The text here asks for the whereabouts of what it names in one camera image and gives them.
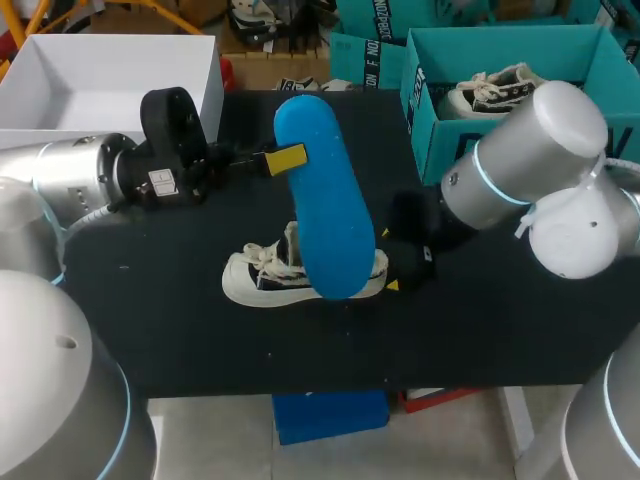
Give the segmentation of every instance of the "white box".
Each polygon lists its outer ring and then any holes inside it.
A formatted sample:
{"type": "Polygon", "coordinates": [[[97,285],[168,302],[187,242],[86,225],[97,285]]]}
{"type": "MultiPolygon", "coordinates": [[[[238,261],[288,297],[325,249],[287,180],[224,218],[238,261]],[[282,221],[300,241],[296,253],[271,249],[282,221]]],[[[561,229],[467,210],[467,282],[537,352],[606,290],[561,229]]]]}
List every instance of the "white box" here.
{"type": "Polygon", "coordinates": [[[142,97],[169,87],[191,94],[215,141],[224,98],[215,37],[32,35],[0,83],[0,149],[114,132],[139,143],[142,97]]]}

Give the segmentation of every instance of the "teal cardboard box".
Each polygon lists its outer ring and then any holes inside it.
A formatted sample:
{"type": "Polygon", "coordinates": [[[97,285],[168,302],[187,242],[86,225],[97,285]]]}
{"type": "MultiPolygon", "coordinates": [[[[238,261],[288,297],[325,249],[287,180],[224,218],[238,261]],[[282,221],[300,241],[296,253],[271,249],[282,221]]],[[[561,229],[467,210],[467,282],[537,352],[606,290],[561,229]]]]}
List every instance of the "teal cardboard box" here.
{"type": "Polygon", "coordinates": [[[640,163],[640,79],[609,30],[594,25],[412,30],[400,91],[411,145],[425,185],[499,120],[444,120],[438,103],[478,72],[526,62],[547,80],[581,87],[609,126],[610,157],[640,163]]]}
{"type": "Polygon", "coordinates": [[[630,0],[573,0],[566,21],[596,24],[611,30],[627,60],[640,69],[640,12],[630,0]]]}
{"type": "Polygon", "coordinates": [[[367,89],[400,89],[405,47],[346,35],[338,24],[331,32],[331,78],[367,89]]]}
{"type": "Polygon", "coordinates": [[[448,26],[450,0],[338,0],[344,32],[360,38],[404,44],[410,28],[448,26]]]}

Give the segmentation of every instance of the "floor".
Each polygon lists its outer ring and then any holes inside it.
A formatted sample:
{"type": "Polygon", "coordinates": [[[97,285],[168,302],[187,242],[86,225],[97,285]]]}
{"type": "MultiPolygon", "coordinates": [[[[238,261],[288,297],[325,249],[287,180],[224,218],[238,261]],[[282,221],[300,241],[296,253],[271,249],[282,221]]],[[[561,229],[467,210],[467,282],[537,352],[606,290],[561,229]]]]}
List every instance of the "floor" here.
{"type": "Polygon", "coordinates": [[[161,424],[156,480],[513,480],[495,391],[411,415],[387,427],[279,445],[271,397],[152,400],[161,424]]]}

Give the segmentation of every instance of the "blue foam object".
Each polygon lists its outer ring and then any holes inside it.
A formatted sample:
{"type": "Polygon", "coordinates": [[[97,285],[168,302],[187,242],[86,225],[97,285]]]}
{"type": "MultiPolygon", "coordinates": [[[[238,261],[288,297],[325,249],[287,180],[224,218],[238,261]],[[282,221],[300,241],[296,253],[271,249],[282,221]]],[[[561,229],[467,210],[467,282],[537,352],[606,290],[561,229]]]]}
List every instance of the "blue foam object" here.
{"type": "Polygon", "coordinates": [[[371,275],[375,236],[333,110],[318,97],[293,97],[276,112],[274,131],[279,146],[307,151],[307,164],[287,175],[309,281],[327,299],[355,295],[371,275]]]}
{"type": "Polygon", "coordinates": [[[281,445],[384,427],[389,406],[383,391],[274,395],[281,445]]]}

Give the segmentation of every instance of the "white sneaker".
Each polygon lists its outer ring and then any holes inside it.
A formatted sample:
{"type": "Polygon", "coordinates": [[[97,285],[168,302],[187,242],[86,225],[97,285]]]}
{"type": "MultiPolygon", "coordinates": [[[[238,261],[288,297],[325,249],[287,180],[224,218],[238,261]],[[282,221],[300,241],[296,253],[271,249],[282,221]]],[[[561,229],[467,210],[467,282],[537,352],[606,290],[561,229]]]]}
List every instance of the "white sneaker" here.
{"type": "Polygon", "coordinates": [[[320,90],[320,85],[313,77],[306,77],[302,80],[281,78],[274,90],[306,90],[307,92],[317,92],[320,90]]]}
{"type": "Polygon", "coordinates": [[[486,72],[477,73],[447,94],[438,116],[440,120],[502,118],[545,81],[526,63],[511,65],[489,76],[486,72]]]}
{"type": "MultiPolygon", "coordinates": [[[[379,293],[385,286],[388,268],[389,259],[382,250],[376,250],[369,281],[351,298],[372,297],[379,293]]],[[[243,253],[231,255],[222,274],[222,290],[234,302],[258,308],[282,307],[321,298],[311,288],[302,266],[298,222],[289,222],[283,237],[270,247],[248,243],[243,253]]]]}

